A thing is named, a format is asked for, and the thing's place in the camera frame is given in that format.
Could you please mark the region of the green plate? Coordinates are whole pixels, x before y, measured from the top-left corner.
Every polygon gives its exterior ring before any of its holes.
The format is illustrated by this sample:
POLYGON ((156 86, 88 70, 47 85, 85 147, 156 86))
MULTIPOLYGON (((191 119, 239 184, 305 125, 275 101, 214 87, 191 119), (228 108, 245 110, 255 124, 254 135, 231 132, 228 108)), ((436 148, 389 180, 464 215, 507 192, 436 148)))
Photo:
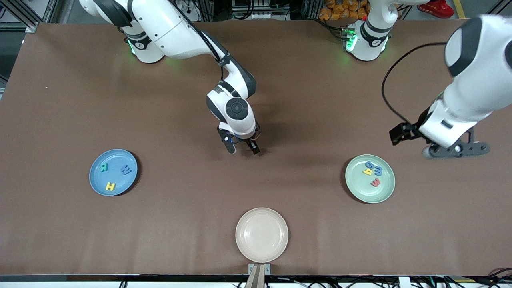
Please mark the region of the green plate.
POLYGON ((371 154, 363 154, 351 159, 345 169, 344 180, 352 195, 367 204, 379 204, 386 201, 392 196, 396 186, 396 177, 392 167, 384 159, 371 154), (364 174, 366 162, 372 162, 374 166, 382 167, 382 175, 364 174), (380 179, 379 187, 373 187, 370 184, 375 178, 380 179))

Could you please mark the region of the brown table cover sheet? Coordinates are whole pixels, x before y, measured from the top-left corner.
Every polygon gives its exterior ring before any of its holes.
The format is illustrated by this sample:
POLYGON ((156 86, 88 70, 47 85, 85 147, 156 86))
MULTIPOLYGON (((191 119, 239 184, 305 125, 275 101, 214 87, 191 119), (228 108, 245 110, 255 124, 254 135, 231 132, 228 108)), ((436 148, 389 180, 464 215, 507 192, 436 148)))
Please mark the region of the brown table cover sheet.
POLYGON ((257 207, 290 231, 276 274, 512 268, 512 106, 475 126, 490 146, 481 157, 425 159, 422 139, 390 142, 400 120, 382 100, 384 75, 461 23, 398 22, 371 62, 316 22, 197 24, 257 80, 258 155, 220 140, 206 106, 220 78, 211 56, 143 64, 111 24, 41 24, 0 100, 0 274, 242 274, 236 224, 257 207), (134 154, 139 177, 102 196, 88 173, 113 149, 134 154), (379 204, 344 180, 363 154, 396 177, 379 204))

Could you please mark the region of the red object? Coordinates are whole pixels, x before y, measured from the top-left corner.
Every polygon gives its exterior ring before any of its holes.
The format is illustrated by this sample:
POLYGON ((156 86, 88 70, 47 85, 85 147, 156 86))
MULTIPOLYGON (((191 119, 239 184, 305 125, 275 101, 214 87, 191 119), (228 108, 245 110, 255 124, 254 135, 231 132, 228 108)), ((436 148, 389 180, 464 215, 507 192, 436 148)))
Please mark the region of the red object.
POLYGON ((425 4, 417 5, 417 9, 436 18, 448 19, 454 16, 454 9, 446 0, 429 0, 425 4))

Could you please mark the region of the blue plate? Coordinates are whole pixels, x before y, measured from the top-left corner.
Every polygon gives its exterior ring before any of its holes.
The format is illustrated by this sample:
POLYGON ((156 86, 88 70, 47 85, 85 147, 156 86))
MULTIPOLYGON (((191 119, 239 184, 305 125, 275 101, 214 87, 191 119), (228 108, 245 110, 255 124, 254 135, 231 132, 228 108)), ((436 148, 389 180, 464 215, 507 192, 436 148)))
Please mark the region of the blue plate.
POLYGON ((138 177, 139 164, 135 155, 123 149, 108 150, 99 155, 92 163, 88 173, 88 180, 93 191, 108 197, 118 196, 127 192, 136 183, 138 177), (100 172, 100 165, 102 163, 108 163, 107 172, 100 172), (120 172, 124 165, 130 166, 132 169, 132 172, 125 176, 120 172), (113 192, 105 190, 108 182, 116 184, 113 192))

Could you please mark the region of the white power strip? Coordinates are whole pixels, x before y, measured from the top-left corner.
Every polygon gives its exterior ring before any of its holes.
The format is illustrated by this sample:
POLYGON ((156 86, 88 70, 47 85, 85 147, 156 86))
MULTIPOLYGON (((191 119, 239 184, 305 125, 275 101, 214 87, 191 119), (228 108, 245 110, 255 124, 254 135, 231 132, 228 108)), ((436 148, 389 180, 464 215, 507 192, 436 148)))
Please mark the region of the white power strip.
POLYGON ((248 11, 232 11, 230 18, 236 20, 263 20, 271 19, 274 16, 270 10, 255 10, 250 14, 248 11))
POLYGON ((190 21, 202 21, 202 14, 199 6, 194 0, 174 0, 174 2, 190 21))

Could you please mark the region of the orange snack bag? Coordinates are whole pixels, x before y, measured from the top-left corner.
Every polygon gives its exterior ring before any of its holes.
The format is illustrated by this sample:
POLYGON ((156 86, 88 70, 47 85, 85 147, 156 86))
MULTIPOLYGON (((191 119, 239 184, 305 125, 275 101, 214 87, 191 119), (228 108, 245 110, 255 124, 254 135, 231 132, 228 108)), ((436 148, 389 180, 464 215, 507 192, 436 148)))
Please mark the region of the orange snack bag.
POLYGON ((321 21, 353 18, 365 20, 370 12, 368 0, 324 0, 318 19, 321 21))

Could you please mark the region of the cream plate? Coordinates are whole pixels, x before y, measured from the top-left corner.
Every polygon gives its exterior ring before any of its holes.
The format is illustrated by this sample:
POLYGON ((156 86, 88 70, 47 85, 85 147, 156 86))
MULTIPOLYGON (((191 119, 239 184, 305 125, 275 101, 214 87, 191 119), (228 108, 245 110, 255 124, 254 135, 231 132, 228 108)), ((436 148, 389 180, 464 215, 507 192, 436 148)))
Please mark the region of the cream plate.
POLYGON ((287 248, 289 229, 285 219, 271 208, 253 208, 236 225, 235 241, 241 254, 254 264, 267 264, 287 248))

